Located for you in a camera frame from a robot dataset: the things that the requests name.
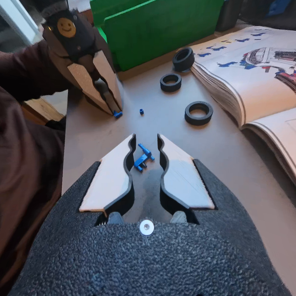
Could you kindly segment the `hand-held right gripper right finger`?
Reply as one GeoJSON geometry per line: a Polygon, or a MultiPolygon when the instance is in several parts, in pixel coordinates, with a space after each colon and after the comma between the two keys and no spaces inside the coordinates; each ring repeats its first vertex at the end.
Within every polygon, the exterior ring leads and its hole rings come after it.
{"type": "Polygon", "coordinates": [[[160,153],[161,192],[168,202],[189,210],[214,210],[215,204],[194,158],[162,134],[157,134],[160,153]]]}

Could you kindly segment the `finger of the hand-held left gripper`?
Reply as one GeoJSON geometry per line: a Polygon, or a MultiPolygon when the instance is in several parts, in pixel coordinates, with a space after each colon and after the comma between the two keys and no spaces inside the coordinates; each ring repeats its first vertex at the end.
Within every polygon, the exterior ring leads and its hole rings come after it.
{"type": "Polygon", "coordinates": [[[122,111],[122,99],[118,86],[117,75],[113,71],[102,50],[95,53],[93,58],[93,64],[95,69],[98,71],[101,79],[108,86],[109,92],[112,94],[113,101],[116,104],[117,108],[120,111],[122,111]]]}
{"type": "Polygon", "coordinates": [[[102,111],[113,115],[107,103],[101,97],[101,94],[95,88],[90,74],[83,65],[72,63],[67,66],[69,72],[74,77],[82,92],[91,99],[102,111]]]}

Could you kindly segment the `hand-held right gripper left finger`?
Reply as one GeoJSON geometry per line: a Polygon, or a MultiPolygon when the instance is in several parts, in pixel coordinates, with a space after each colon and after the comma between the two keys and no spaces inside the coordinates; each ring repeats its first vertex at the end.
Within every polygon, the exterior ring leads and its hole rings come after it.
{"type": "Polygon", "coordinates": [[[99,166],[83,197],[79,212],[102,212],[124,198],[132,187],[136,135],[131,134],[99,161],[99,166]]]}

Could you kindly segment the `person's left forearm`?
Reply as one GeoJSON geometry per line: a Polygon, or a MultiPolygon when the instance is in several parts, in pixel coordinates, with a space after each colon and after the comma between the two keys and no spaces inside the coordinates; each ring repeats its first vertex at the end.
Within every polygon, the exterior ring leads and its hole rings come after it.
{"type": "Polygon", "coordinates": [[[45,40],[15,53],[0,52],[1,101],[38,99],[71,88],[49,56],[45,40]]]}

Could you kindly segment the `grey desk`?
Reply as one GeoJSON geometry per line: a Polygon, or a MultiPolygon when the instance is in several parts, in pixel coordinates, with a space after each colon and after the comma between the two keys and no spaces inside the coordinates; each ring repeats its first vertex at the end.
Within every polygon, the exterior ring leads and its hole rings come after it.
{"type": "Polygon", "coordinates": [[[191,71],[181,73],[174,93],[160,88],[160,78],[173,72],[175,50],[118,74],[123,116],[115,119],[90,104],[76,88],[68,91],[62,194],[95,162],[136,134],[155,161],[140,173],[131,169],[135,202],[124,222],[144,218],[169,222],[171,215],[159,200],[160,177],[157,134],[163,134],[194,159],[200,160],[239,199],[253,220],[276,272],[295,295],[295,187],[273,153],[249,130],[243,133],[214,101],[191,71]],[[208,124],[187,123],[187,105],[209,103],[208,124]]]}

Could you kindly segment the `wooden bench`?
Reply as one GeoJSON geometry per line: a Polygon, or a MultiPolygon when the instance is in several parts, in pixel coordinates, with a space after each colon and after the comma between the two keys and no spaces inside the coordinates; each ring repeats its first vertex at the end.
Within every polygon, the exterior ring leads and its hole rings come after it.
{"type": "Polygon", "coordinates": [[[45,125],[50,120],[60,121],[64,117],[43,98],[24,101],[21,108],[26,119],[39,125],[45,125]]]}

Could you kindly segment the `person's black trousers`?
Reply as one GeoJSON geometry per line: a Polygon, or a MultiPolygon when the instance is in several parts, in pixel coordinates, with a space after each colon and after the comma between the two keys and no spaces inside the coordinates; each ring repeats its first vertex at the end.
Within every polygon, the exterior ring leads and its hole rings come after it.
{"type": "Polygon", "coordinates": [[[61,120],[49,120],[46,124],[46,127],[49,127],[54,130],[64,131],[66,130],[66,116],[62,117],[61,120]]]}

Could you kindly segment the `black toy tyre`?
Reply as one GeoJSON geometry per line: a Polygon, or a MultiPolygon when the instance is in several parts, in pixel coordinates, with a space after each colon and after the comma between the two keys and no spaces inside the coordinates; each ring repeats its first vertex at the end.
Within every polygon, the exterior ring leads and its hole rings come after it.
{"type": "Polygon", "coordinates": [[[212,115],[213,108],[209,103],[204,101],[196,101],[187,105],[184,113],[184,118],[187,123],[191,125],[202,126],[210,122],[212,115]],[[205,115],[203,117],[195,117],[191,115],[191,111],[193,110],[202,110],[203,112],[205,112],[205,115]]]}
{"type": "Polygon", "coordinates": [[[182,77],[179,74],[169,73],[160,79],[160,87],[164,92],[175,92],[181,88],[182,77]]]}
{"type": "Polygon", "coordinates": [[[194,61],[194,52],[191,47],[179,50],[172,59],[175,71],[177,72],[184,72],[190,69],[194,61]]]}

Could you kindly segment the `white framed glass partition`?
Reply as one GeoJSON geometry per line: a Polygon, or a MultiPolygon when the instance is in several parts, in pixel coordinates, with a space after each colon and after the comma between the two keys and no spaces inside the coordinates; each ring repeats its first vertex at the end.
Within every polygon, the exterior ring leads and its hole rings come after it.
{"type": "Polygon", "coordinates": [[[26,45],[42,40],[37,24],[18,0],[1,0],[0,15],[26,45]]]}

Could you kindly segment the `green storage bin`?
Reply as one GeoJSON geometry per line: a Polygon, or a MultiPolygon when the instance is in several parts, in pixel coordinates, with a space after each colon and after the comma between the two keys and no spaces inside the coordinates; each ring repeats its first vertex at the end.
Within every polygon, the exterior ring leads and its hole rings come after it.
{"type": "Polygon", "coordinates": [[[93,0],[94,25],[127,71],[214,33],[222,0],[93,0]]]}

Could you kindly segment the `open instruction booklet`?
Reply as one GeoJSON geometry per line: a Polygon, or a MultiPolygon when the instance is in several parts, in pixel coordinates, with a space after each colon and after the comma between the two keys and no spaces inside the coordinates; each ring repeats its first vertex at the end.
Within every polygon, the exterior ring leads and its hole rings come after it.
{"type": "Polygon", "coordinates": [[[191,47],[192,73],[296,180],[296,32],[246,27],[191,47]]]}

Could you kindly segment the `black case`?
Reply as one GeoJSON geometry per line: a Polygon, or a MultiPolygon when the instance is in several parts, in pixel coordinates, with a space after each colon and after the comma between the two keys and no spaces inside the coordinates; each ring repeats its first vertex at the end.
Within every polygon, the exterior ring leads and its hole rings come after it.
{"type": "Polygon", "coordinates": [[[225,0],[220,11],[215,31],[223,32],[233,28],[238,20],[243,0],[225,0]]]}

